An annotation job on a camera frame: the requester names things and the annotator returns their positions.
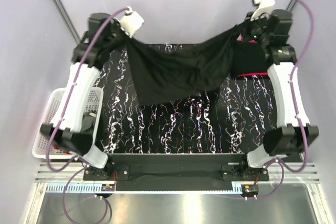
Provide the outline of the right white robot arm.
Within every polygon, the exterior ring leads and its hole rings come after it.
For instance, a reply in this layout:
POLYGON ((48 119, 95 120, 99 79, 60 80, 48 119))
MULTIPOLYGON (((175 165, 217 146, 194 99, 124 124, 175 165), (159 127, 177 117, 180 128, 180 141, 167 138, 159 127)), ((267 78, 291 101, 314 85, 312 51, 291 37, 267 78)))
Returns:
POLYGON ((274 89, 277 127, 267 131, 263 143, 245 154, 238 166, 239 176, 250 180, 267 173, 267 165, 303 154, 300 172, 308 162, 308 147, 318 137, 319 129, 311 125, 303 108, 298 83, 297 57, 293 46, 288 44, 292 14, 282 9, 270 14, 250 12, 244 20, 244 35, 261 45, 265 53, 267 73, 274 89))

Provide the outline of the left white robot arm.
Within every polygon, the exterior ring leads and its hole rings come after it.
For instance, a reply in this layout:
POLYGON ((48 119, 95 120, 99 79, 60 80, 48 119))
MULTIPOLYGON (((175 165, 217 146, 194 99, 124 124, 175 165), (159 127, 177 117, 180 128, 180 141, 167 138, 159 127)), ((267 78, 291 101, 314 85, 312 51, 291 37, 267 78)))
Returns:
POLYGON ((47 138, 46 160, 50 160, 53 147, 67 152, 95 168, 95 174, 103 180, 113 175, 111 157, 100 150, 95 142, 101 113, 103 91, 99 91, 98 108, 87 111, 90 93, 94 90, 101 69, 113 50, 133 38, 143 25, 138 12, 124 8, 118 13, 93 13, 88 19, 88 29, 73 50, 70 73, 66 87, 53 91, 61 93, 60 104, 48 123, 42 123, 40 134, 47 138))

